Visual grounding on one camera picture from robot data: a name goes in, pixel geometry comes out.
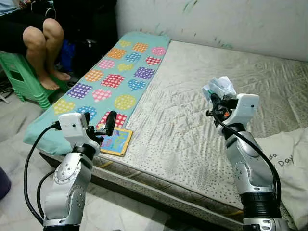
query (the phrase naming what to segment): bare foot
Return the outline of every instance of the bare foot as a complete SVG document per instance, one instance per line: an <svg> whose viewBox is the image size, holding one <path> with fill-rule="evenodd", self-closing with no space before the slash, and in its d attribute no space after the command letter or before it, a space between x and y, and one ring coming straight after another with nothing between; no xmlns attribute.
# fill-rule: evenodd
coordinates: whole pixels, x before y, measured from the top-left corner
<svg viewBox="0 0 308 231"><path fill-rule="evenodd" d="M45 75L38 76L38 80L46 89L56 90L59 88L59 86L52 81L52 79L49 77L47 73Z"/></svg>
<svg viewBox="0 0 308 231"><path fill-rule="evenodd" d="M69 80L71 78L69 74L60 71L52 71L51 74L59 80Z"/></svg>

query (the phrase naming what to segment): crumpled plastic bag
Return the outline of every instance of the crumpled plastic bag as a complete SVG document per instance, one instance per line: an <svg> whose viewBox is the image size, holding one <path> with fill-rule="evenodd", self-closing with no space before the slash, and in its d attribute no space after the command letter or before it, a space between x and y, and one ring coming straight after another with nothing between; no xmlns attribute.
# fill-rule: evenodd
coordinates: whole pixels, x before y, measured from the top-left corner
<svg viewBox="0 0 308 231"><path fill-rule="evenodd" d="M236 91L227 76L220 77L219 79L211 79L208 84L203 86L202 91L208 102L211 102L212 93L216 93L221 99L223 99L225 95L230 98L236 97Z"/></svg>

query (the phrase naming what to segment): black shorts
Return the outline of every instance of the black shorts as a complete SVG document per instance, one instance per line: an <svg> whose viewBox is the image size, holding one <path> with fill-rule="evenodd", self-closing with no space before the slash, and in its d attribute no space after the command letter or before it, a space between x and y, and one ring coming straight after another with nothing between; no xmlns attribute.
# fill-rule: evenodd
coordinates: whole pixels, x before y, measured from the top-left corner
<svg viewBox="0 0 308 231"><path fill-rule="evenodd" d="M24 30L33 26L43 31L45 17L31 12L16 10L0 17L0 51L26 54Z"/></svg>

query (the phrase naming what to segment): bed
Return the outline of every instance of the bed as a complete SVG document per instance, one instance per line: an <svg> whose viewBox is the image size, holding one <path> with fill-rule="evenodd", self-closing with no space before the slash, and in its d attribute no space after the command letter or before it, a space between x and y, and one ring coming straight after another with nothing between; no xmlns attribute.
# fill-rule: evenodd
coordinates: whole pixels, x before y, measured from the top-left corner
<svg viewBox="0 0 308 231"><path fill-rule="evenodd" d="M238 93L260 96L248 130L255 137L308 126L306 63L171 41L133 110L126 155L95 158L92 180L161 209L242 230L242 204L224 140L205 116L202 86L228 76ZM41 152L52 165L60 155ZM282 216L296 230L282 206Z"/></svg>

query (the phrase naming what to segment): person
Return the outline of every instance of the person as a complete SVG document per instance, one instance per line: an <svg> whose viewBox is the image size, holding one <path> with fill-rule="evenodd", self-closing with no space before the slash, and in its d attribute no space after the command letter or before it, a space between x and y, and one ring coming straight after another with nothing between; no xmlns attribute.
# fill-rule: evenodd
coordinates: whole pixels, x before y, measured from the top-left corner
<svg viewBox="0 0 308 231"><path fill-rule="evenodd" d="M20 2L20 6L29 3L26 0ZM68 74L54 68L64 38L56 20L25 11L17 7L14 0L1 0L0 31L0 51L24 54L44 88L59 88L50 75L60 80L70 79Z"/></svg>

